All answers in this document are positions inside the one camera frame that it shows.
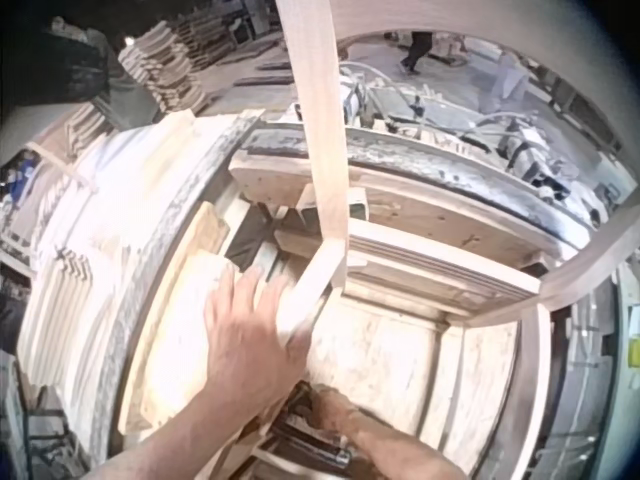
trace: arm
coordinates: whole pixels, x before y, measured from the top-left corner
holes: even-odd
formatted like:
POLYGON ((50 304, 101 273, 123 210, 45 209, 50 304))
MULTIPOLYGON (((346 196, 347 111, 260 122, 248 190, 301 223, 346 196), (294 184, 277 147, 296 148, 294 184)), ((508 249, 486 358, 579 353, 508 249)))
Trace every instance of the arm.
POLYGON ((391 480, 467 478, 440 452, 364 415, 337 390, 324 387, 314 393, 313 423, 346 436, 391 480))
POLYGON ((300 332, 286 350, 280 346, 275 317, 287 281, 280 277, 265 287, 254 310, 259 280, 260 270, 250 269, 234 287, 233 270, 224 272, 205 310, 205 387, 148 439, 90 478, 194 478, 234 433, 289 393, 304 372, 310 336, 300 332))

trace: hand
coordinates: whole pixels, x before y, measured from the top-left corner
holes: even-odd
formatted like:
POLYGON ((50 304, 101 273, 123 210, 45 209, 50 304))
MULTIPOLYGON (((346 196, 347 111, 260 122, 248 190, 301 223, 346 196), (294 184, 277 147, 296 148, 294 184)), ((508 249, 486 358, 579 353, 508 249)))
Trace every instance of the hand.
POLYGON ((358 412, 358 407, 338 390, 314 385, 311 393, 312 427, 344 435, 349 415, 354 412, 358 412))
POLYGON ((234 285, 233 268, 227 268, 205 311, 209 337, 205 389, 247 402, 251 415, 289 394, 302 378, 311 342, 310 332, 302 331, 286 348, 280 345, 276 314, 288 281, 281 276, 270 282, 254 309, 260 278, 261 270, 252 267, 234 285))

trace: workshop floor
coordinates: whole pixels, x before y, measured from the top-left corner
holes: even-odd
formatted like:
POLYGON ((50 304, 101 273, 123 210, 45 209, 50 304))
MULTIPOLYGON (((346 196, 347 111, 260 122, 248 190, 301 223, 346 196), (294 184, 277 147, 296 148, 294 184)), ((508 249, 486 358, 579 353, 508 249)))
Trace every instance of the workshop floor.
MULTIPOLYGON (((466 44, 470 50, 468 64, 451 68, 423 58, 417 66, 421 74, 413 77, 406 76, 398 66, 406 52, 382 40, 367 40, 352 45, 349 47, 349 60, 371 65, 394 81, 418 88, 427 84, 442 93, 445 99, 477 111, 480 99, 493 86, 500 51, 481 40, 467 39, 466 44)), ((199 74, 203 87, 208 92, 215 92, 219 98, 202 114, 238 113, 245 108, 264 108, 272 118, 277 118, 295 99, 293 85, 233 87, 233 82, 249 76, 283 75, 287 72, 261 72, 255 68, 263 63, 286 59, 286 52, 275 47, 255 59, 204 70, 199 74)), ((554 148, 573 160, 581 172, 581 180, 594 188, 598 184, 596 166, 599 162, 595 147, 573 125, 557 116, 547 105, 549 99, 545 92, 531 85, 523 102, 523 111, 538 112, 539 122, 554 148)))

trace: bent wood strip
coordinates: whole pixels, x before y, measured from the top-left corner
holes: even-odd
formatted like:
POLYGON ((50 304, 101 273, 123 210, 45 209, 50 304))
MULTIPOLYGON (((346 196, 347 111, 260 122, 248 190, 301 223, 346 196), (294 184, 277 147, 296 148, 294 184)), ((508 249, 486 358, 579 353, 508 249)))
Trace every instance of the bent wood strip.
POLYGON ((325 239, 344 242, 334 287, 346 281, 349 167, 336 38, 329 0, 277 0, 296 81, 325 239))

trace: plywood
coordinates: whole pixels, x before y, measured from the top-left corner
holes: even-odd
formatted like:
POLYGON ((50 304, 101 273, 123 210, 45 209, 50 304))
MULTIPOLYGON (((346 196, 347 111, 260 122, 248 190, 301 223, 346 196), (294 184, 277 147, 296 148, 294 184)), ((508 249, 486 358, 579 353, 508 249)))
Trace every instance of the plywood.
POLYGON ((355 404, 413 434, 420 421, 437 333, 397 321, 398 313, 342 297, 318 319, 310 380, 338 388, 355 404))
POLYGON ((200 205, 164 272, 162 282, 144 320, 122 400, 118 421, 120 433, 126 434, 150 427, 150 424, 140 415, 143 372, 171 292, 188 259, 199 250, 216 253, 228 231, 229 227, 217 216, 213 205, 207 202, 200 205))
POLYGON ((458 399, 442 452, 469 474, 496 425, 513 366, 517 323, 465 332, 458 399))
MULTIPOLYGON (((306 159, 236 152, 229 171, 248 199, 295 207, 311 179, 306 159)), ((535 226, 477 200, 398 175, 349 167, 364 187, 370 221, 437 240, 509 266, 539 250, 569 258, 576 250, 535 226)))
POLYGON ((557 73, 601 110, 640 173, 640 99, 606 33, 574 3, 542 0, 331 0, 338 40, 374 32, 454 32, 489 40, 557 73))
POLYGON ((349 167, 331 5, 329 0, 277 0, 276 4, 309 145, 322 235, 345 242, 345 261, 332 281, 335 287, 342 287, 348 248, 349 167))
POLYGON ((178 276, 144 372, 140 411, 153 427, 164 425, 204 386, 209 343, 203 312, 228 264, 199 250, 178 276))

